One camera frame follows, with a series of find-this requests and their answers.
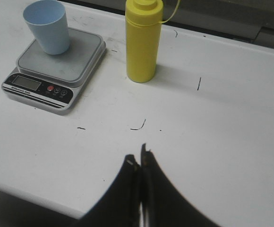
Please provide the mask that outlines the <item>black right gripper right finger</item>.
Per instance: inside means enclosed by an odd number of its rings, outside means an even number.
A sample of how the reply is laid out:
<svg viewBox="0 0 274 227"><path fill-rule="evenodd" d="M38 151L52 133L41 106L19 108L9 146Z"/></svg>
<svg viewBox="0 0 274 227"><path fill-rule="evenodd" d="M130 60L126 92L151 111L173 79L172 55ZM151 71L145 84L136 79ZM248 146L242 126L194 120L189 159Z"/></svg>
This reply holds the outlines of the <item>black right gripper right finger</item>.
<svg viewBox="0 0 274 227"><path fill-rule="evenodd" d="M141 148L141 201L145 227L217 227L173 186L151 151Z"/></svg>

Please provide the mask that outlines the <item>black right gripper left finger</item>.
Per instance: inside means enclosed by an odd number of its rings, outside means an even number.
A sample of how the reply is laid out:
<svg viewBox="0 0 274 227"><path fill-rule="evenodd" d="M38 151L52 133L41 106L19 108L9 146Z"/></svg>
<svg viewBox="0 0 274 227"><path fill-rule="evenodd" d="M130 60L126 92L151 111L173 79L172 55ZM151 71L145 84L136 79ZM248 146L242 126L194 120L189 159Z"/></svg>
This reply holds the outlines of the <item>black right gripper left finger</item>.
<svg viewBox="0 0 274 227"><path fill-rule="evenodd" d="M126 155L123 164L101 199L74 227L140 226L140 165L134 155Z"/></svg>

